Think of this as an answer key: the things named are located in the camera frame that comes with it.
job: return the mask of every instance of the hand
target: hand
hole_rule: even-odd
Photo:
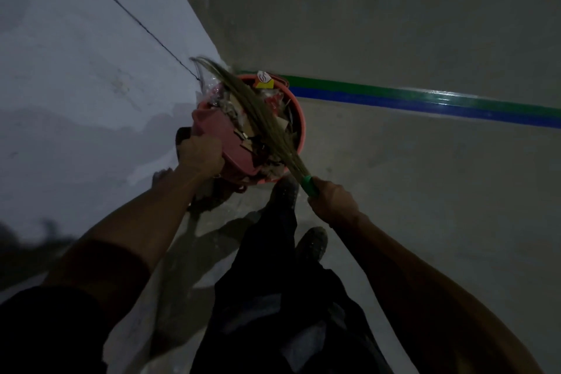
[[[218,175],[224,167],[222,142],[210,135],[191,136],[177,147],[179,167],[191,169],[202,179]]]
[[[345,226],[360,213],[352,195],[341,185],[314,176],[314,185],[319,189],[319,197],[308,198],[308,203],[318,217],[332,228]]]

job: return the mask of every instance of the dusty shoe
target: dusty shoe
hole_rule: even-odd
[[[319,262],[327,249],[327,232],[321,226],[315,226],[304,234],[296,246],[296,259]]]
[[[298,182],[296,181],[296,179],[294,179],[294,176],[283,176],[275,184],[267,206],[288,206],[289,208],[294,210],[294,207],[296,206],[296,198],[298,197],[299,187],[300,185],[298,185]]]

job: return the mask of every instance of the white wall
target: white wall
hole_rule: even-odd
[[[186,0],[119,1],[192,70],[218,58]],[[78,237],[175,162],[198,82],[115,1],[0,0],[0,48],[4,234]]]

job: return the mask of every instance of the broom bristles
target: broom bristles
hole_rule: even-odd
[[[267,104],[243,80],[213,60],[202,56],[192,60],[213,73],[235,95],[246,111],[251,126],[261,135],[263,144],[269,148],[272,155],[282,160],[298,183],[302,183],[302,179],[309,176],[310,172],[296,152],[291,137],[278,124]]]

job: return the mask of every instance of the red bucket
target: red bucket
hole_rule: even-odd
[[[256,74],[241,74],[238,77],[250,86],[253,86],[255,80],[257,79]],[[276,76],[271,77],[274,80],[274,87],[279,89],[285,95],[285,100],[286,98],[290,100],[288,109],[292,110],[292,126],[299,135],[299,141],[296,151],[298,152],[298,154],[300,154],[300,151],[302,151],[304,147],[304,141],[306,140],[306,120],[304,118],[304,113],[302,112],[302,108],[300,107],[298,100],[288,89],[288,82],[283,81],[281,78]],[[193,111],[193,135],[199,136],[203,133],[208,133],[212,136],[216,136],[222,141],[224,149],[226,150],[223,154],[226,163],[224,165],[224,168],[222,169],[221,177],[231,183],[240,186],[256,185],[260,183],[277,181],[276,179],[272,180],[268,178],[248,176],[252,169],[251,166],[248,168],[247,165],[252,158],[252,154],[248,150],[245,150],[240,146],[242,140],[233,132],[233,125],[231,124],[229,119],[229,124],[227,124],[226,122],[224,122],[224,119],[220,114],[216,114],[218,122],[220,122],[221,124],[213,124],[212,126],[214,127],[203,130],[204,128],[202,127],[201,123],[206,117],[212,115],[212,113],[205,111],[216,109],[217,108],[212,108],[211,106],[209,106],[206,101],[202,101],[199,104],[198,109]],[[255,171],[258,172],[259,167],[260,166],[255,166]]]

